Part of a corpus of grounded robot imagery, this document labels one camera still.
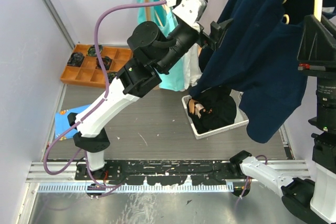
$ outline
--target orange wooden tray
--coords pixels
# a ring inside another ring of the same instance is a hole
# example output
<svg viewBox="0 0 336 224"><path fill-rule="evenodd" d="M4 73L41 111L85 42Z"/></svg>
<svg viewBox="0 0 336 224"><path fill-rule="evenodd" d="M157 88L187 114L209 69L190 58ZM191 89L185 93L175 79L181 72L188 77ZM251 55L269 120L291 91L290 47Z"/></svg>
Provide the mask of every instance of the orange wooden tray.
<svg viewBox="0 0 336 224"><path fill-rule="evenodd" d="M84 60L80 67L66 66L61 81L65 84L105 88L104 75L101 69L96 69L96 57L87 55L91 45L77 44L73 52L81 52ZM103 47L101 56L108 56L112 64L107 72L118 72L132 58L132 51L125 48Z"/></svg>

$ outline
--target blue paper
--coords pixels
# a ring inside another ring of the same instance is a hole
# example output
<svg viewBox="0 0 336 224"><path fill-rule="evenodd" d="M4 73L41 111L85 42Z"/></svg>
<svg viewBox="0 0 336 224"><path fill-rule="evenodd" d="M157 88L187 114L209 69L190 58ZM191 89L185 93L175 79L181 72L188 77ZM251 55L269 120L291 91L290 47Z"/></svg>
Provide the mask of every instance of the blue paper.
<svg viewBox="0 0 336 224"><path fill-rule="evenodd" d="M78 108L70 109L70 110L62 110L55 115L55 138L62 134L64 131L70 128L68 115L70 113L81 113L86 110L90 105L84 105ZM78 131L73 129L65 136L63 136L60 140L65 140L67 138L72 138Z"/></svg>

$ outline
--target purple cable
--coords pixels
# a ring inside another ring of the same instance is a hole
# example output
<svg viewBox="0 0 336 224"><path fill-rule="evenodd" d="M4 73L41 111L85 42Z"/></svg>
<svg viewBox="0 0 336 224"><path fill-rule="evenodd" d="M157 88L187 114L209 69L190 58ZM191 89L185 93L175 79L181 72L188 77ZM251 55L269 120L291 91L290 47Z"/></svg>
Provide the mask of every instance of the purple cable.
<svg viewBox="0 0 336 224"><path fill-rule="evenodd" d="M98 30L99 30L99 26L100 23L102 22L102 20L109 15L112 12L115 12L117 10L122 10L122 9L129 9L129 8L139 8L139 7L151 7L151 6L157 6L157 5L164 5L166 4L167 1L166 0L162 0L162 1L156 1L156 2L149 2L149 3L137 3L137 4L128 4L128 5L119 5L116 7L113 7L111 9L108 9L106 12L104 12L97 20L96 26L95 26L95 31L94 31L94 43L95 43L95 49L96 49L96 53L97 53L97 58L99 61L99 64L101 66L104 66L103 60L101 58L101 54L100 54L100 50L99 50L99 44L98 44ZM59 171L57 172L52 172L49 170L48 166L47 166L47 160L48 160L48 156L49 153L51 151L51 149L53 148L53 146L63 137L65 136L67 133L69 133L71 130L73 130L74 128L76 128L81 122L83 122L89 115L91 115L100 105L102 105L105 101L105 99L107 98L108 94L109 94L109 78L107 76L107 72L105 68L101 68L103 75L104 75L104 79L105 79L105 94L104 94L104 98L101 99L96 106L94 106L87 114L85 114L81 119L80 122L75 123L73 126L71 126L69 129L67 129L66 131L64 131L62 134L60 134L51 144L50 146L47 148L46 153L44 155L43 158L43 167L44 170L46 171L47 174L49 175L57 175L60 174L62 172L64 172L69 165L71 164L72 161L74 161L74 159L76 158L76 156L78 155L78 153L81 151L81 149L78 149L78 151L75 153L75 155L69 160L69 162Z"/></svg>
<svg viewBox="0 0 336 224"><path fill-rule="evenodd" d="M263 157L263 158L265 159L265 165L267 165L267 161L268 161L267 157L266 157L265 155L262 155L262 154L261 154L261 155L256 156L256 159L258 159L258 158L260 158L260 157ZM247 184L248 184L249 179L250 179L250 177L247 176L247 177L246 177L246 181L245 181L245 185L244 185L244 189L243 189L243 191L242 191L241 194L239 195L239 198L238 198L237 201L236 201L235 208L237 207L238 202L243 198L243 195L244 195L244 193L245 193L245 191L246 191L246 188L247 188Z"/></svg>

